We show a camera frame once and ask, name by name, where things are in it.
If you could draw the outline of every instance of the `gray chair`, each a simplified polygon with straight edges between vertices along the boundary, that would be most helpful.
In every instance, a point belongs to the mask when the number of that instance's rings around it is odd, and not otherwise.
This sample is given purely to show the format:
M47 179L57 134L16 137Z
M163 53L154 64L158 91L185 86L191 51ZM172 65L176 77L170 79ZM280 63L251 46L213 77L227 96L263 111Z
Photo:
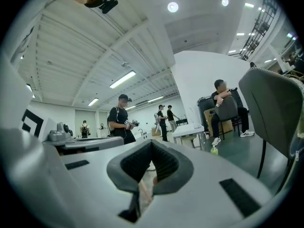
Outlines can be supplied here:
M279 74L253 67L239 82L247 102L256 134L263 139L263 151L257 177L260 177L266 143L288 159L287 172L278 189L282 189L294 164L299 146L293 143L302 110L302 93L292 80Z
M237 121L238 120L238 106L237 102L235 99L231 96L227 96L223 104L220 105L219 107L215 107L215 112L219 117L220 124L222 126L222 134L223 134L223 139L225 139L225 134L224 134L224 128L223 128L223 122L228 121L228 120L233 120Z

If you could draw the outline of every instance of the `white pillar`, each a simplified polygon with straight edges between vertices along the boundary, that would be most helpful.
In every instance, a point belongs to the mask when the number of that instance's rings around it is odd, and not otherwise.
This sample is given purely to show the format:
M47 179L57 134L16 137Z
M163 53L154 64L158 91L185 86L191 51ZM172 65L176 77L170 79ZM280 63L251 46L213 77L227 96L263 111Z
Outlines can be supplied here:
M97 138L101 138L101 132L100 132L100 122L99 122L99 110L97 109L95 112L95 122L96 122L96 130L97 130Z
M286 71L286 67L285 67L285 63L281 59L281 56L278 54L278 52L276 51L276 49L271 44L268 46L268 48L271 51L271 53L274 55L274 58L276 58L278 64L280 65L281 70L283 72L285 72Z

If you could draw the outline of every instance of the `bottle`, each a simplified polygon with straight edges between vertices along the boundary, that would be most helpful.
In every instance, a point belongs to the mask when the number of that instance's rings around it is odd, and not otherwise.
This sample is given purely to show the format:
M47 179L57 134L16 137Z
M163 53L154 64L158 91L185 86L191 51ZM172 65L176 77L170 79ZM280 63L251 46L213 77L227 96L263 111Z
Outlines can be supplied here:
M215 145L212 146L211 154L219 155L219 150L215 147Z

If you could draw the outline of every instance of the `person's hand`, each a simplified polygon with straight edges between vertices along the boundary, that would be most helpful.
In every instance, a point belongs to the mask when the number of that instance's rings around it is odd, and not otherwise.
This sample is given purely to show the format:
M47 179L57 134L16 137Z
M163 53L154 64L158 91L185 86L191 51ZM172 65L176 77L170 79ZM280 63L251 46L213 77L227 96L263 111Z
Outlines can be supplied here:
M222 97L218 96L217 104L218 104L218 105L223 104L223 100L224 100L224 99L223 99Z

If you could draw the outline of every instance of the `floor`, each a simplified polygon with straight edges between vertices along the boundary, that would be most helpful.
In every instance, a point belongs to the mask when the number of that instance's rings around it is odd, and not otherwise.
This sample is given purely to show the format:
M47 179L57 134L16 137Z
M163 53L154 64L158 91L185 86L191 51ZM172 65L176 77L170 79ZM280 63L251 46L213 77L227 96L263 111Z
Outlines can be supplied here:
M249 130L254 130L250 118ZM172 133L168 133L167 136L168 140L173 143ZM227 159L247 173L256 177L261 161L263 140L256 134L252 137L240 138L238 136L237 128L236 132L231 131L226 133L225 140L223 140L222 135L220 137L222 141L217 145L219 156ZM159 136L154 137L154 139L162 140ZM210 152L212 141L213 138L210 138L205 142L205 151ZM183 145L192 148L190 141L183 141ZM264 165L259 179L268 187L273 195L275 195L283 180L286 165L287 158L270 144L267 144ZM155 171L147 171L142 179L150 194L152 193L153 188L152 180L155 176ZM148 202L145 200L144 196L142 196L142 192L141 197L142 210L145 210Z

